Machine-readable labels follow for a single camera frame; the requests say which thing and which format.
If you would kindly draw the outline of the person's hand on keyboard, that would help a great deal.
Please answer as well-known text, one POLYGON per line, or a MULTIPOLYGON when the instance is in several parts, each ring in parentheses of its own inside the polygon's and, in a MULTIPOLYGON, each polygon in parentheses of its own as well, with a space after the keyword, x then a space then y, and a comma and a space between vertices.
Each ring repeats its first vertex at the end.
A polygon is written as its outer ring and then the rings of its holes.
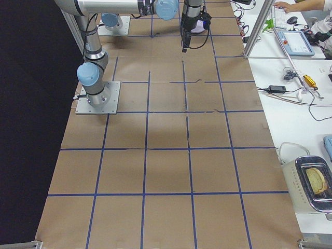
POLYGON ((294 12, 292 10, 292 4, 286 2, 275 2, 273 6, 278 9, 283 9, 286 13, 294 12))

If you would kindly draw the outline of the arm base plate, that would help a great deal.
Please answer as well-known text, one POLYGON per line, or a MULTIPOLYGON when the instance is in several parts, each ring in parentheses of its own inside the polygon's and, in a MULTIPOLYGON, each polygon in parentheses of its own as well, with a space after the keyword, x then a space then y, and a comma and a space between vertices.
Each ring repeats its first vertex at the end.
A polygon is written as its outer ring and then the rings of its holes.
POLYGON ((122 19, 123 26, 121 29, 114 31, 106 29, 102 20, 100 20, 100 24, 98 25, 98 34, 100 36, 127 36, 130 26, 130 16, 120 16, 120 18, 122 19))
POLYGON ((78 115, 117 114, 121 82, 104 81, 104 90, 98 95, 88 95, 84 88, 77 98, 75 113, 78 115))

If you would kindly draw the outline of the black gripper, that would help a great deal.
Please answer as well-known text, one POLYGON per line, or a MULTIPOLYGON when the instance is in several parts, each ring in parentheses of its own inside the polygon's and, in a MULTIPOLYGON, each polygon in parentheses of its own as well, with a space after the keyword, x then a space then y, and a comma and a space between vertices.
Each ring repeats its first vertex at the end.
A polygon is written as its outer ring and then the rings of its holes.
POLYGON ((181 17, 181 37, 182 37, 182 52, 186 53, 190 49, 191 42, 191 30, 193 30, 196 25, 199 16, 189 17, 187 15, 182 15, 181 17))

